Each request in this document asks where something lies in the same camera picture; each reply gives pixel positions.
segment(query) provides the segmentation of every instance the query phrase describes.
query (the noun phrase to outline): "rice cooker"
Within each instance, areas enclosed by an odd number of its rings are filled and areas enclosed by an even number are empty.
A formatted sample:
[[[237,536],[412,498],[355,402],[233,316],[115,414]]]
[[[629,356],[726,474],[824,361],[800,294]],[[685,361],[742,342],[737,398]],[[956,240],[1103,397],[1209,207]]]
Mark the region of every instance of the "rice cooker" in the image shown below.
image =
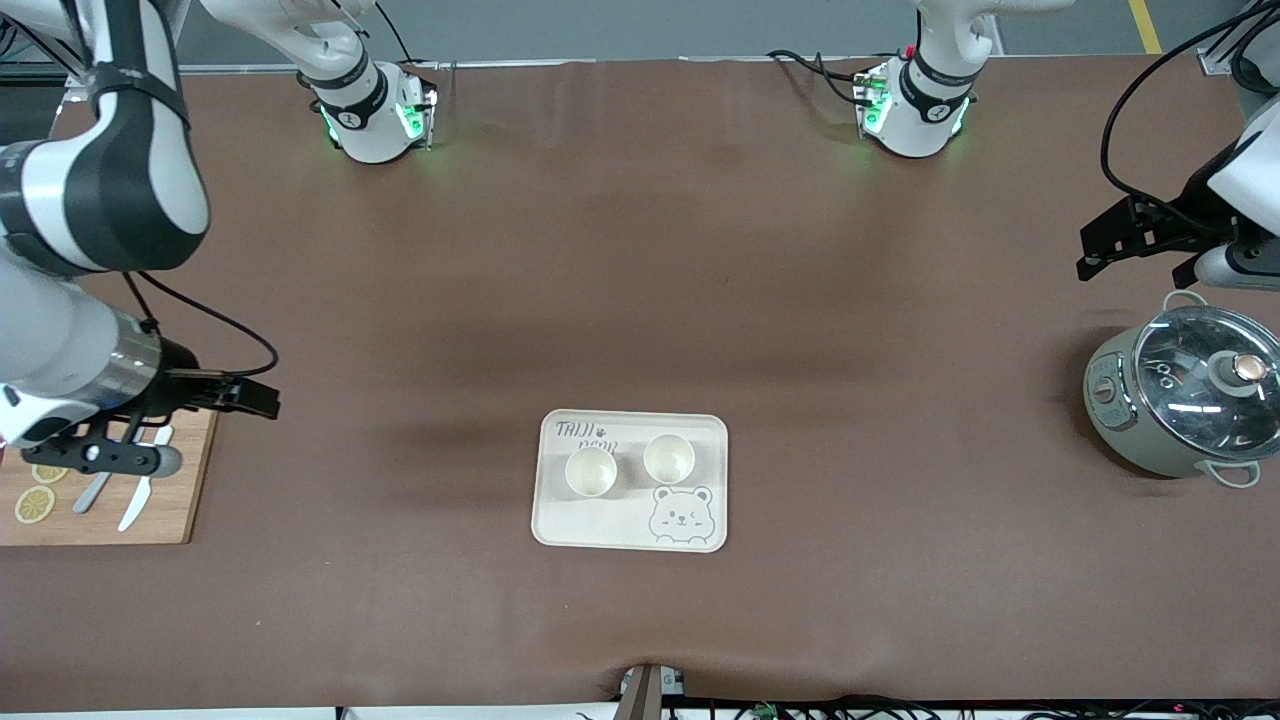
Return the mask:
[[[1192,304],[1170,307],[1175,299]],[[1179,290],[1149,323],[1093,354],[1084,405],[1134,465],[1248,488],[1261,477],[1258,461],[1280,451],[1277,359],[1280,343],[1265,327]]]

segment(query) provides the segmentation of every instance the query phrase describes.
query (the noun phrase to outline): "gray floor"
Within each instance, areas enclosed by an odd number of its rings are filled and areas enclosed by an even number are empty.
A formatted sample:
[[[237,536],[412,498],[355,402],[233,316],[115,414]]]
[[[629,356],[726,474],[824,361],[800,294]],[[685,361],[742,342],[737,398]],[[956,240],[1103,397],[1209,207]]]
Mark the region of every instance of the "gray floor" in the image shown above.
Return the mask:
[[[1165,49],[1220,22],[1244,0],[1147,0]],[[440,61],[763,55],[868,55],[915,37],[906,0],[383,0],[415,58]],[[361,22],[375,58],[402,56],[378,13]],[[1000,20],[1011,55],[1143,51],[1128,0],[1076,0],[1047,15]],[[280,65],[265,42],[214,20],[193,0],[178,41],[184,68]],[[0,85],[5,68],[0,65]],[[44,137],[58,92],[0,87],[0,143]]]

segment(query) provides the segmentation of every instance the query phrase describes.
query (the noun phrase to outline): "pot handle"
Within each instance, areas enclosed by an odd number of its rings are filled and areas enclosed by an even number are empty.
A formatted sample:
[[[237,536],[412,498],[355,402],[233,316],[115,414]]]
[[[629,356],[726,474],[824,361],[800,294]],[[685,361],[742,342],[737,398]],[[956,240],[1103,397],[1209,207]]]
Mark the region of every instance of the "pot handle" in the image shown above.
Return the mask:
[[[1175,297],[1185,297],[1187,300],[1190,300],[1194,305],[1208,305],[1208,300],[1204,300],[1204,297],[1201,296],[1201,293],[1198,292],[1192,292],[1189,290],[1175,290],[1165,296],[1165,302],[1160,306],[1160,310],[1167,313],[1169,301]]]
[[[1196,464],[1196,469],[1204,473],[1213,479],[1217,484],[1222,487],[1229,487],[1231,489],[1245,489],[1258,484],[1258,479],[1262,478],[1262,469],[1258,468],[1257,461],[1253,462],[1219,462],[1216,460],[1201,460]],[[1239,469],[1248,470],[1249,479],[1243,483],[1233,483],[1231,480],[1222,477],[1219,470],[1226,469]]]

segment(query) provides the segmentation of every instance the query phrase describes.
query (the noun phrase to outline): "knife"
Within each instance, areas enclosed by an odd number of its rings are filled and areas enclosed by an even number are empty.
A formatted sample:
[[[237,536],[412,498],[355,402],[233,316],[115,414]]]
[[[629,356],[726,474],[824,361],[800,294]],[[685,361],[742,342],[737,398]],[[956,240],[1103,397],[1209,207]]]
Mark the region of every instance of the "knife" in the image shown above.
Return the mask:
[[[146,432],[146,428],[138,428],[137,432],[133,433],[133,442],[141,441]],[[81,493],[76,505],[72,506],[72,512],[76,512],[77,515],[88,512],[90,507],[93,507],[93,503],[97,502],[97,496],[102,495],[102,488],[106,487],[106,480],[110,479],[111,473],[99,473],[97,477],[93,478],[93,482],[90,483],[90,486],[84,488],[84,492]]]
[[[173,439],[173,425],[165,425],[156,430],[156,439],[152,445],[164,446],[169,445]],[[147,506],[147,500],[151,498],[151,477],[145,477],[138,480],[138,489],[133,491],[133,500],[129,501],[128,510],[124,511],[124,518],[120,518],[120,525],[116,532],[123,533],[129,529],[129,525],[138,519],[142,514],[142,509]]]

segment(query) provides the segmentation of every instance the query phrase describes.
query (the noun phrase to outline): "brown tablecloth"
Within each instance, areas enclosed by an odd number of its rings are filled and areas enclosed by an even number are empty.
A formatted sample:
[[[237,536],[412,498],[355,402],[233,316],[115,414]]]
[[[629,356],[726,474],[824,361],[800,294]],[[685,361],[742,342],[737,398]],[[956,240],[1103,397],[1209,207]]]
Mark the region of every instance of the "brown tablecloth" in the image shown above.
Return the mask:
[[[1181,260],[1074,274],[1147,61],[996,60],[918,161],[794,65],[439,73],[435,151],[384,167],[288,76],[187,78],[215,220],[169,277],[279,345],[284,411],[219,424],[189,546],[0,551],[0,708],[566,702],[639,661],[748,697],[1280,693],[1280,466],[1152,479],[1079,398]],[[1240,126],[1175,63],[1116,169],[1176,195]],[[538,544],[556,407],[723,418],[723,550]]]

